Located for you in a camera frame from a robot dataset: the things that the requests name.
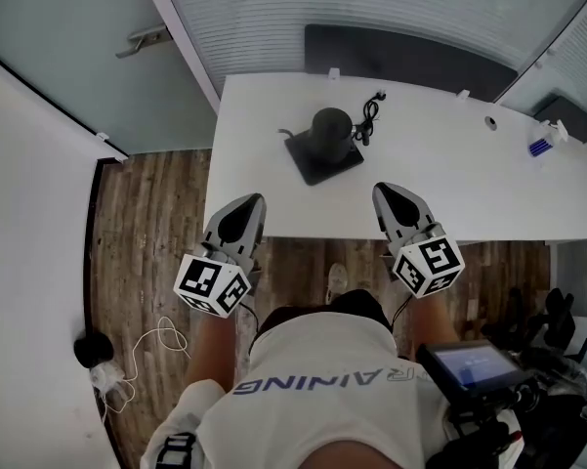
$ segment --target door handle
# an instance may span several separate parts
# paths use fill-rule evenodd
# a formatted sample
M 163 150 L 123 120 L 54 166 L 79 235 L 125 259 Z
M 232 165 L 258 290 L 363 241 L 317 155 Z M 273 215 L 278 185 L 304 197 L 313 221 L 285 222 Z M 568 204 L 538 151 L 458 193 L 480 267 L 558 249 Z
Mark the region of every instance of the door handle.
M 132 44 L 132 47 L 128 50 L 115 53 L 116 58 L 124 59 L 134 56 L 144 47 L 149 47 L 158 43 L 171 42 L 173 38 L 169 33 L 167 26 L 165 24 L 159 24 L 157 26 L 135 31 L 128 35 L 127 40 Z

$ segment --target wooden floor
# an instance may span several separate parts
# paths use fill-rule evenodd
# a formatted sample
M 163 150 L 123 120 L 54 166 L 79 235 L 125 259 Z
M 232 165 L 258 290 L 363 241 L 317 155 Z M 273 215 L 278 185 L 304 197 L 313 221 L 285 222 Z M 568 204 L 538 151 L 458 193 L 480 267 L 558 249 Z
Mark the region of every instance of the wooden floor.
M 110 338 L 115 359 L 133 376 L 133 346 L 162 316 L 170 317 L 189 345 L 200 315 L 172 291 L 183 255 L 202 231 L 210 151 L 179 151 L 131 157 L 103 173 L 94 229 L 91 312 L 94 326 Z M 345 264 L 350 288 L 366 288 L 390 318 L 405 292 L 389 283 L 379 255 L 380 241 L 265 238 L 259 248 L 264 269 L 254 304 L 260 320 L 286 304 L 311 306 L 324 297 L 333 262 Z M 549 249 L 542 242 L 494 242 L 461 248 L 467 268 L 445 293 L 456 329 L 468 339 L 480 336 L 484 321 L 506 316 L 508 290 L 521 288 L 532 311 L 541 307 L 549 287 Z M 255 323 L 237 312 L 237 377 L 247 366 L 247 347 Z M 399 350 L 410 350 L 408 311 L 396 324 Z M 165 338 L 170 346 L 176 341 Z M 156 426 L 184 389 L 188 359 L 147 336 L 136 351 L 136 398 L 109 422 L 122 456 L 131 468 Z M 112 398 L 115 405 L 118 399 Z

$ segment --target black coaster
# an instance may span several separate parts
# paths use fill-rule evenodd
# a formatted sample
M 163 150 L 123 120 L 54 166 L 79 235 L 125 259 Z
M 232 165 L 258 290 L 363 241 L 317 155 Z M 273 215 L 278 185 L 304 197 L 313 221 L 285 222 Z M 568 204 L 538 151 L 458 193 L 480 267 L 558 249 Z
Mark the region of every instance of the black coaster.
M 295 137 L 284 141 L 286 148 L 291 153 L 293 161 L 300 170 L 304 182 L 309 186 L 319 184 L 341 172 L 345 172 L 357 165 L 360 165 L 364 158 L 358 148 L 354 147 L 348 155 L 338 163 L 328 163 L 314 159 L 306 149 L 307 132 L 302 132 Z

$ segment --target screen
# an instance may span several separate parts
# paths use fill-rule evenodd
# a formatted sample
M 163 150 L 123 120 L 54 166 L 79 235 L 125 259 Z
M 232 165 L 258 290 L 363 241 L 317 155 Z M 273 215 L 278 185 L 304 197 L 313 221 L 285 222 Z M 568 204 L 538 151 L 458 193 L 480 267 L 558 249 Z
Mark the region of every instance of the screen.
M 465 387 L 518 370 L 492 346 L 436 351 L 436 355 Z

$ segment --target sneaker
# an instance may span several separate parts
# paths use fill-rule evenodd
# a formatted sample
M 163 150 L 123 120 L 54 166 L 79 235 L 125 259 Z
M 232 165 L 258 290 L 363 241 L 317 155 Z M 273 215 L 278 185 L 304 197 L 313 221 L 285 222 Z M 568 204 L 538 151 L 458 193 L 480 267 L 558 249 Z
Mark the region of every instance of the sneaker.
M 336 297 L 348 289 L 348 270 L 343 264 L 334 263 L 328 273 L 328 289 L 325 292 L 325 304 L 330 304 Z

